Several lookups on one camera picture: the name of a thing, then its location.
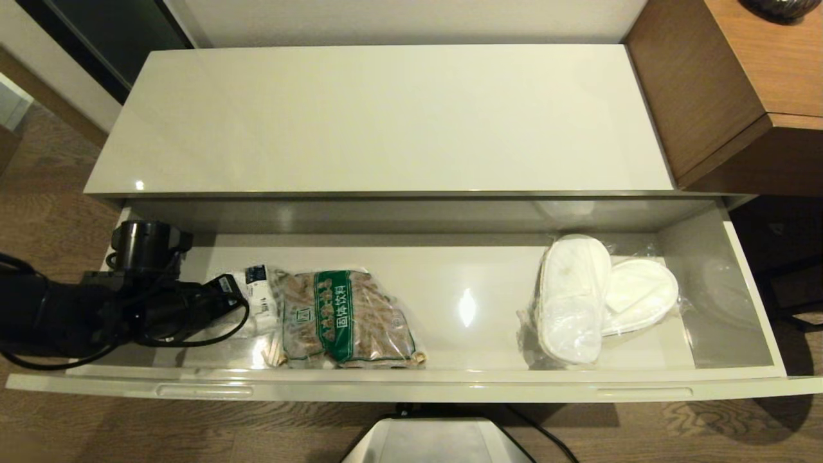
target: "black cable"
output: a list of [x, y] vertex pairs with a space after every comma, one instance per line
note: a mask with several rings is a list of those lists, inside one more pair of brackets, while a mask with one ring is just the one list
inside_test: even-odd
[[167, 342], [167, 341], [159, 341], [157, 339], [151, 339], [151, 338], [148, 338], [145, 335], [143, 335], [141, 338], [135, 339], [134, 343], [135, 344], [140, 344], [141, 346], [146, 346], [146, 347], [168, 347], [168, 348], [203, 347], [203, 346], [210, 346], [212, 344], [217, 344], [221, 341], [225, 341], [226, 339], [230, 338], [235, 333], [240, 331], [243, 328], [243, 326], [246, 324], [246, 321], [249, 319], [249, 316], [251, 315], [251, 309], [249, 308], [249, 302], [246, 301], [245, 297], [243, 297], [242, 295], [240, 295], [236, 292], [223, 292], [223, 293], [220, 293], [220, 294], [212, 294], [209, 297], [220, 297], [220, 298], [231, 297], [233, 299], [236, 299], [237, 302], [242, 304], [243, 307], [245, 307], [245, 309], [246, 309], [245, 313], [243, 314], [243, 320], [241, 320], [240, 323], [236, 327], [232, 328], [231, 331], [229, 331], [228, 333], [223, 334], [221, 336], [217, 336], [216, 338], [206, 339], [205, 341], [177, 341], [177, 342], [172, 341], [172, 342]]
[[518, 415], [518, 416], [520, 417], [520, 419], [522, 419], [522, 420], [523, 420], [523, 421], [525, 421], [526, 423], [531, 424], [533, 428], [535, 428], [537, 431], [540, 431], [540, 433], [542, 433], [544, 436], [548, 437], [548, 438], [549, 438], [549, 440], [551, 440], [552, 442], [554, 442], [554, 443], [555, 443], [555, 444], [556, 444], [556, 445], [557, 445], [557, 446], [558, 446], [558, 447], [559, 447], [559, 448], [563, 451], [563, 453], [565, 453], [566, 457], [567, 457], [567, 458], [569, 458], [569, 461], [571, 461], [572, 463], [580, 463], [580, 460], [578, 460], [578, 459], [577, 459], [577, 457], [576, 457], [576, 456], [574, 456], [574, 453], [572, 453], [571, 449], [569, 449], [569, 448], [568, 448], [568, 447], [567, 447], [567, 446], [563, 443], [563, 441], [561, 441], [561, 440], [560, 440], [557, 436], [555, 436], [555, 435], [554, 435], [554, 434], [552, 434], [552, 433], [549, 433], [546, 429], [544, 429], [544, 427], [543, 427], [543, 426], [541, 426], [540, 424], [538, 424], [538, 423], [537, 423], [536, 421], [534, 421], [533, 419], [530, 419], [530, 418], [529, 418], [528, 416], [526, 416], [525, 414], [520, 413], [520, 412], [519, 412], [517, 409], [515, 409], [515, 408], [514, 408], [511, 404], [504, 404], [504, 405], [505, 405], [505, 407], [506, 407], [507, 409], [509, 409], [509, 411], [510, 411], [510, 412], [512, 412], [513, 414]]
[[92, 355], [91, 357], [82, 358], [80, 360], [77, 360], [76, 362], [59, 363], [58, 365], [44, 365], [43, 363], [27, 362], [26, 360], [23, 360], [22, 358], [19, 358], [16, 355], [8, 352], [0, 352], [0, 355], [2, 355], [9, 362], [17, 365], [18, 367], [29, 368], [31, 370], [40, 370], [42, 372], [56, 372], [57, 370], [67, 370], [68, 368], [81, 367], [83, 365], [86, 365], [87, 363], [92, 363], [97, 360], [100, 360], [106, 355], [112, 353], [117, 347], [119, 347], [117, 344], [112, 344], [104, 348], [103, 350], [99, 351], [98, 353]]

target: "small package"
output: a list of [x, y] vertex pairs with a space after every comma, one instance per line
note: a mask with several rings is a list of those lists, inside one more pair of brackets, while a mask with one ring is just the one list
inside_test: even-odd
[[425, 355], [397, 303], [366, 272], [277, 275], [282, 362], [289, 367], [422, 367]]

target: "white slipper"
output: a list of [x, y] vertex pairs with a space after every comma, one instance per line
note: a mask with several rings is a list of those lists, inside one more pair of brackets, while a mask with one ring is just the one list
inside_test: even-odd
[[567, 235], [543, 258], [537, 298], [537, 337], [543, 350], [567, 363], [597, 360], [611, 272], [611, 256], [598, 240]]
[[602, 335], [642, 330], [660, 321], [677, 304], [677, 279], [652, 260], [632, 259], [611, 269]]

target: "plastic bag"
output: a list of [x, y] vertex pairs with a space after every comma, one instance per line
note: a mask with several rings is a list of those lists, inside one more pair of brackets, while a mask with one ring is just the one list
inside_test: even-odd
[[664, 265], [625, 260], [611, 270], [601, 333], [611, 336], [648, 328], [666, 316], [678, 297], [677, 279]]
[[279, 273], [282, 361], [289, 367], [422, 367], [421, 351], [396, 301], [366, 272]]
[[[242, 272], [231, 272], [230, 275], [249, 302], [249, 319], [230, 339], [247, 339], [278, 331], [281, 315], [277, 311], [277, 299], [269, 283], [266, 267], [257, 265]], [[215, 320], [204, 332], [212, 338], [227, 333], [243, 320], [243, 315], [242, 310], [232, 311]]]
[[543, 350], [567, 363], [597, 360], [611, 272], [611, 256], [598, 240], [563, 236], [543, 256], [535, 321]]
[[[276, 366], [281, 357], [281, 318], [277, 290], [270, 284], [270, 272], [263, 265], [230, 272], [237, 288], [249, 303], [249, 318], [240, 330], [217, 344], [186, 348], [181, 359], [171, 362], [182, 367], [252, 368]], [[194, 335], [191, 341], [214, 339], [234, 329], [244, 316], [234, 310]]]
[[674, 275], [656, 262], [655, 244], [632, 240], [630, 248], [637, 256], [614, 265], [619, 246], [590, 236], [563, 236], [546, 250], [532, 310], [519, 313], [531, 368], [591, 366], [604, 337], [647, 329], [688, 306]]

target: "drawer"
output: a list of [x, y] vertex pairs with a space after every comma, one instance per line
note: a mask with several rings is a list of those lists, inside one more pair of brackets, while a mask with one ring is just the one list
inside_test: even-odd
[[[122, 219], [195, 232], [181, 280], [269, 264], [366, 268], [405, 307], [421, 370], [270, 368], [268, 338], [204, 348], [124, 346], [95, 364], [15, 373], [32, 391], [208, 400], [621, 402], [823, 391], [788, 377], [734, 228], [707, 198], [133, 200]], [[677, 277], [681, 314], [606, 338], [593, 367], [534, 362], [520, 348], [552, 236], [585, 232], [615, 261], [655, 255]], [[523, 343], [528, 345], [528, 337]]]

